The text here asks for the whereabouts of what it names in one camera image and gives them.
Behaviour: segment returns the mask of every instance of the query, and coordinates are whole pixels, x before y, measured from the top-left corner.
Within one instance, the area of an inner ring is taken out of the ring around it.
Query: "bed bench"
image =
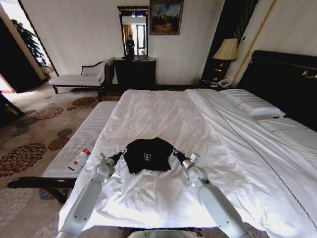
[[[74,172],[66,165],[75,158],[87,144],[94,145],[107,123],[117,102],[101,102],[92,110],[71,139],[62,148],[41,177],[20,177],[7,184],[9,188],[42,188],[65,203],[66,195],[58,189],[73,188],[80,171]]]
[[[106,85],[112,83],[114,69],[111,61],[108,61],[104,67],[104,78],[97,81],[97,75],[101,71],[104,61],[100,61],[94,65],[83,65],[81,74],[65,74],[52,78],[49,84],[53,87],[55,93],[58,93],[57,87],[70,88],[95,88],[105,90]]]

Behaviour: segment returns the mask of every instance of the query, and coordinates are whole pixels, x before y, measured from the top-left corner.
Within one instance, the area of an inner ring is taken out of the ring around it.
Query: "wooden mirror frame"
[[[121,35],[122,35],[122,44],[123,44],[123,52],[124,56],[126,57],[125,53],[125,42],[124,42],[124,33],[123,33],[123,22],[122,22],[122,16],[130,16],[130,12],[136,11],[136,12],[145,12],[145,29],[146,29],[146,55],[144,56],[134,56],[135,58],[144,58],[149,57],[149,6],[118,6],[119,10],[119,17],[120,17],[120,25],[121,25]]]

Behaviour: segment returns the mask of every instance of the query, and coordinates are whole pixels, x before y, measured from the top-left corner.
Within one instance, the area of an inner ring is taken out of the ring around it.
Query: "potted plant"
[[[33,34],[32,32],[30,32],[29,30],[25,29],[23,27],[23,24],[18,22],[17,20],[12,19],[11,21],[13,25],[15,26],[16,30],[19,32],[27,48],[31,52],[36,63],[41,68],[44,75],[45,76],[48,75],[48,73],[51,72],[52,69],[47,66],[47,62],[45,60],[44,54],[41,53],[39,44],[34,40],[34,38],[37,38],[37,36]]]

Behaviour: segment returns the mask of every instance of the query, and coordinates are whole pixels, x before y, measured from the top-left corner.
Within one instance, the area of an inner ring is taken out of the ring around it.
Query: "curtain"
[[[124,43],[127,42],[129,35],[131,35],[133,39],[132,25],[123,25],[123,32],[124,32]]]

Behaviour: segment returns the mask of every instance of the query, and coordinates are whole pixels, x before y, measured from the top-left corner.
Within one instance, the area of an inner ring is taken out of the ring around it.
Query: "patterned carpet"
[[[10,189],[18,177],[40,176],[97,105],[96,91],[59,89],[48,85],[23,94],[5,95],[25,116],[0,129],[0,234],[3,238],[54,238],[61,204],[41,189]],[[118,101],[119,96],[103,97]],[[207,238],[226,237],[219,229],[198,229]],[[132,230],[93,227],[81,237],[126,238]],[[255,237],[266,233],[252,229]]]

